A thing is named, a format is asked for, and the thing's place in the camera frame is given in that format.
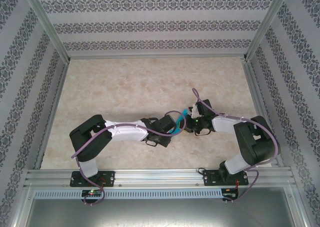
white robotic arm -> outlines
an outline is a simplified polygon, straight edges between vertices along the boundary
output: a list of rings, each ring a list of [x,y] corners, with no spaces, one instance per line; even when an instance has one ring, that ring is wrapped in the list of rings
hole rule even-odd
[[[93,138],[92,132],[98,133],[107,127],[115,125],[118,125],[118,127],[110,128]],[[115,141],[144,141],[147,145],[156,146],[160,144],[167,147],[171,137],[155,134],[148,130],[166,134],[175,127],[176,122],[170,115],[165,115],[161,119],[142,118],[135,122],[113,122],[104,120],[100,114],[97,114],[71,131],[69,136],[76,152],[92,139],[92,142],[77,155],[84,175],[90,178],[98,173],[95,157],[108,143]]]
[[[211,107],[208,99],[204,100]],[[217,115],[197,102],[189,108],[191,114],[186,116],[185,131],[201,136],[203,129],[211,132],[224,132],[235,135],[240,153],[220,164],[219,172],[222,179],[235,175],[247,168],[270,159],[275,153],[275,146],[271,137],[261,128],[250,122],[226,118]],[[271,132],[266,120],[262,116],[251,118]]]

patterned wallpaper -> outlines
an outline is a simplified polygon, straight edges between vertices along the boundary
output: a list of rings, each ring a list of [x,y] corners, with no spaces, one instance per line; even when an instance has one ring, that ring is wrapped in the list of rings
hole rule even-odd
[[[285,0],[251,60],[284,162],[320,226],[319,0]]]
[[[39,155],[66,67],[27,0],[0,0],[0,227]]]
[[[244,54],[273,0],[40,0],[68,54]]]

cable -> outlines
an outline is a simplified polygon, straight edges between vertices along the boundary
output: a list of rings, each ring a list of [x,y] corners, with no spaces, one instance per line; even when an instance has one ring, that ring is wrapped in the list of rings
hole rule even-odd
[[[247,172],[256,172],[256,176],[255,176],[254,180],[252,181],[252,183],[250,184],[250,186],[245,190],[245,192],[242,195],[240,195],[237,199],[235,199],[233,202],[237,202],[243,196],[245,196],[251,190],[251,188],[255,185],[255,183],[259,177],[259,171],[256,169],[249,169],[249,170],[247,170]]]
[[[79,155],[95,138],[97,138],[99,135],[101,135],[103,132],[109,130],[109,129],[113,129],[113,128],[116,128],[116,127],[122,127],[122,126],[131,126],[131,127],[137,127],[137,128],[140,128],[140,129],[144,129],[144,130],[147,130],[148,132],[152,132],[154,134],[157,134],[159,136],[165,136],[165,137],[172,137],[172,136],[176,136],[178,134],[180,134],[182,131],[184,131],[186,125],[187,125],[187,120],[186,120],[186,117],[180,112],[180,111],[177,111],[177,110],[171,110],[167,113],[165,113],[164,115],[168,115],[170,113],[178,113],[179,115],[181,115],[183,117],[183,127],[181,128],[181,130],[177,133],[173,133],[173,134],[166,134],[166,133],[160,133],[160,132],[157,132],[157,131],[154,131],[150,128],[147,128],[145,126],[141,126],[141,125],[137,125],[137,124],[132,124],[132,123],[119,123],[119,124],[114,124],[114,125],[110,125],[108,127],[105,127],[104,129],[100,130],[98,133],[96,133],[92,138],[90,138],[80,149],[78,149],[72,156],[71,158],[74,159],[75,158],[75,161],[76,161],[76,164],[78,165],[78,168],[79,168],[79,171],[80,171],[80,174],[82,175],[82,177],[88,181],[90,184],[92,184],[93,186],[99,188],[99,190],[101,190],[102,192],[102,198],[100,198],[99,200],[97,200],[96,202],[94,203],[88,203],[86,202],[86,198],[88,195],[86,195],[83,199],[83,202],[85,205],[89,205],[89,206],[94,206],[96,204],[99,204],[100,202],[102,202],[104,199],[105,199],[105,196],[106,196],[106,192],[104,190],[104,188],[96,183],[94,183],[93,181],[91,181],[90,179],[88,179],[84,172],[82,171],[81,167],[80,167],[80,163],[79,163],[79,160],[77,158],[77,155]]]
[[[204,175],[204,171],[206,171],[205,168],[198,168],[198,173],[202,176]]]

floor panel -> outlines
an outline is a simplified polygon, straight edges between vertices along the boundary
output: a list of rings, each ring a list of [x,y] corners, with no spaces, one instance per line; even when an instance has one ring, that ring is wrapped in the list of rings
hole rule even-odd
[[[196,102],[192,88],[221,113],[254,117],[256,111],[239,58],[145,58],[71,60],[42,169],[75,169],[69,133],[93,115],[132,122],[161,118]],[[167,148],[144,142],[108,144],[100,169],[216,168],[239,153],[235,136],[183,132]]]

purple cable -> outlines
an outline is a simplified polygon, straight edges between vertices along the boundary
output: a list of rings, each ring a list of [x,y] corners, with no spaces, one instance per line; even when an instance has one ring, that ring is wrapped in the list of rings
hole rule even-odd
[[[97,200],[96,202],[94,202],[94,203],[87,203],[87,202],[86,202],[86,199],[87,199],[87,197],[88,197],[89,195],[86,195],[86,196],[84,197],[84,199],[83,199],[84,205],[94,206],[94,205],[99,204],[99,203],[102,202],[102,201],[105,199],[105,197],[106,197],[106,192],[105,192],[104,188],[103,188],[102,186],[96,184],[95,182],[91,181],[90,179],[88,179],[88,178],[85,176],[84,172],[82,171],[82,169],[81,169],[81,167],[80,167],[80,163],[79,163],[78,158],[75,158],[75,161],[76,161],[76,164],[77,164],[78,167],[79,167],[79,171],[80,171],[80,174],[82,175],[82,177],[83,177],[86,181],[88,181],[90,184],[92,184],[93,186],[98,187],[99,190],[101,190],[101,192],[102,192],[102,198],[101,198],[101,199],[98,199],[98,200]]]
[[[81,169],[81,167],[80,167],[80,163],[79,163],[79,160],[78,160],[78,158],[77,158],[77,155],[78,155],[79,153],[81,153],[81,151],[83,151],[83,150],[84,150],[95,138],[97,138],[101,133],[103,133],[103,132],[105,132],[105,131],[107,131],[107,130],[109,130],[109,129],[116,128],[116,127],[131,126],[131,127],[137,127],[137,128],[141,128],[141,129],[147,130],[147,131],[152,132],[152,133],[154,133],[154,134],[157,134],[157,135],[159,135],[159,136],[165,136],[165,137],[176,136],[176,135],[180,134],[182,131],[184,131],[184,129],[185,129],[185,127],[186,127],[186,124],[187,124],[187,120],[186,120],[186,117],[185,117],[180,111],[177,111],[177,110],[171,110],[171,111],[165,113],[164,115],[166,116],[167,114],[170,114],[170,113],[178,113],[179,115],[181,115],[181,116],[183,117],[183,120],[184,120],[184,121],[183,121],[183,127],[182,127],[182,129],[181,129],[179,132],[177,132],[177,133],[174,133],[174,134],[160,133],[160,132],[154,131],[154,130],[152,130],[152,129],[150,129],[150,128],[147,128],[147,127],[145,127],[145,126],[141,126],[141,125],[137,125],[137,124],[133,124],[133,123],[119,123],[119,124],[114,124],[114,125],[110,125],[110,126],[108,126],[108,127],[105,127],[104,129],[102,129],[102,130],[100,130],[99,132],[97,132],[97,133],[96,133],[91,139],[89,139],[80,149],[78,149],[77,152],[75,152],[75,153],[71,156],[72,159],[75,158],[76,164],[78,165],[78,168],[79,168],[79,171],[80,171],[80,174],[82,175],[82,177],[83,177],[86,181],[88,181],[90,184],[92,184],[93,186],[98,187],[98,188],[101,190],[101,192],[103,193],[102,198],[99,199],[99,200],[97,200],[97,201],[94,202],[94,203],[87,203],[87,202],[86,202],[86,198],[87,198],[88,195],[86,195],[86,196],[84,197],[84,199],[83,199],[83,202],[84,202],[85,205],[94,206],[94,205],[96,205],[96,204],[99,204],[100,202],[102,202],[102,201],[105,199],[106,192],[105,192],[105,190],[104,190],[104,188],[103,188],[102,186],[99,186],[98,184],[94,183],[93,181],[91,181],[90,179],[88,179],[88,178],[85,176],[84,172],[82,171],[82,169]]]
[[[255,185],[255,183],[257,182],[257,179],[259,177],[259,171],[256,169],[248,169],[247,172],[256,172],[256,176],[255,176],[254,180],[252,181],[252,183],[250,184],[250,186],[245,190],[245,192],[242,195],[240,195],[239,198],[235,199],[233,202],[237,202],[243,196],[245,196],[251,190],[251,188]]]

